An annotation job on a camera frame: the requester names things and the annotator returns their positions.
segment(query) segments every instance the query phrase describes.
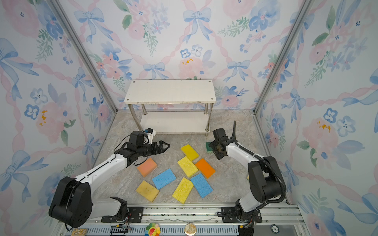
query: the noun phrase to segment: white shelf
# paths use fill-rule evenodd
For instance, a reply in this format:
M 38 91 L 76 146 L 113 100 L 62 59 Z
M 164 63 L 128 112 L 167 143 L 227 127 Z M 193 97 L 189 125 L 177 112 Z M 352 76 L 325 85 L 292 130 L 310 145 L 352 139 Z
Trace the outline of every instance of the white shelf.
M 215 103 L 212 80 L 135 80 L 126 104 Z
M 208 118 L 203 111 L 149 111 L 142 116 L 141 125 L 160 134 L 207 134 Z

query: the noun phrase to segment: shelf top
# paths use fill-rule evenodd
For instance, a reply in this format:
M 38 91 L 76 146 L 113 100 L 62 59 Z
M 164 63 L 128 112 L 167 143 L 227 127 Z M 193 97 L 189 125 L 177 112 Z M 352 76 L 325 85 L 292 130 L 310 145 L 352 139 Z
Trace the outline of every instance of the shelf top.
M 126 104 L 215 103 L 212 80 L 134 80 Z

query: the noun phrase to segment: blue sponge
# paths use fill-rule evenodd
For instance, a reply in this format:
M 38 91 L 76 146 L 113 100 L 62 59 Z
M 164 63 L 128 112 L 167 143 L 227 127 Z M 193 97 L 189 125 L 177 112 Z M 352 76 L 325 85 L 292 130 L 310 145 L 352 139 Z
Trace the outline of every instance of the blue sponge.
M 213 190 L 202 174 L 198 174 L 191 178 L 191 182 L 194 184 L 194 187 L 197 189 L 201 198 L 206 197 Z
M 168 169 L 164 171 L 163 173 L 159 174 L 158 176 L 152 178 L 152 181 L 155 184 L 157 189 L 161 189 L 162 187 L 171 183 L 175 179 L 176 179 L 176 176 L 173 174 L 172 170 Z

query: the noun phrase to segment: pink sponge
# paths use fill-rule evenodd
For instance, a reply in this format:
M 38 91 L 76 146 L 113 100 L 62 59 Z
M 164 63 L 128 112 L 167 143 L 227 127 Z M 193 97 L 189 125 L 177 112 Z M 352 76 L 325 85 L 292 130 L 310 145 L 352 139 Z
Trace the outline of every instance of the pink sponge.
M 137 167 L 139 172 L 146 177 L 149 173 L 151 173 L 158 165 L 153 161 L 152 158 L 148 158 L 143 164 Z

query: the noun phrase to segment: lower shelf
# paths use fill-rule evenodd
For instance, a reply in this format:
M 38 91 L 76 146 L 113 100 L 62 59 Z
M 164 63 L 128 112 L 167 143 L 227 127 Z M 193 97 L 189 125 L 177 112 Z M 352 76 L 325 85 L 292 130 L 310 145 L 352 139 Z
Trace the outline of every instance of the lower shelf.
M 141 125 L 160 134 L 207 134 L 208 118 L 203 111 L 150 111 L 142 116 Z

